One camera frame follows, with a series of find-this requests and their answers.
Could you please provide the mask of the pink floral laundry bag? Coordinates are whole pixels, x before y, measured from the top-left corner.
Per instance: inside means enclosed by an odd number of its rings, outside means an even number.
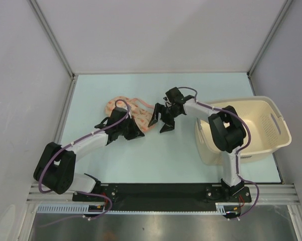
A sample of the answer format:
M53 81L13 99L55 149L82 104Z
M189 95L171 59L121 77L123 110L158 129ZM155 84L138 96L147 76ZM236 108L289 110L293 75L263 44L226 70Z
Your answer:
M148 127L148 124L153 115L154 106L146 103L140 98L128 98L125 96L117 96L111 99L105 106L104 111L107 116L111 115L111 112L115 108L115 102L119 99L124 100L130 106L130 114L134 118L135 123L139 129L146 133L153 127Z

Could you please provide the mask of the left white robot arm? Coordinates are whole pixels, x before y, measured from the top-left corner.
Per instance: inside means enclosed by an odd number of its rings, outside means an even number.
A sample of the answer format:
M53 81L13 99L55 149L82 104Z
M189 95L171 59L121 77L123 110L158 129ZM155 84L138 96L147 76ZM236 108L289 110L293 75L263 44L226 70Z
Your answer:
M96 149L111 144L120 136L130 141L144 137L144 133L126 109L116 107L109 117L94 127L93 132L66 146L48 143L33 174L39 183L39 191L53 191L57 194L79 191L89 200L97 200L101 196L101 188L96 185L98 180L89 174L76 173L76 162Z

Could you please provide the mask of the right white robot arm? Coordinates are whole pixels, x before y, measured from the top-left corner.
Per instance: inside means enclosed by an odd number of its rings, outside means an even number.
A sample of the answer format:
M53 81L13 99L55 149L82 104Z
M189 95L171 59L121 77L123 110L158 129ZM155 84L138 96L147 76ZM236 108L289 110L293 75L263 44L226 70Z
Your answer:
M251 134L246 123L238 116L232 106L225 108L213 107L197 101L197 92L194 95L184 96L181 87L174 87L166 92L166 104L156 103L148 127L161 120L164 125L160 132L175 129L175 118L180 115L190 115L209 124L211 136L215 146L222 152L223 177L222 196L227 201L234 201L244 188L244 180L240 176L239 154L248 145L244 139Z

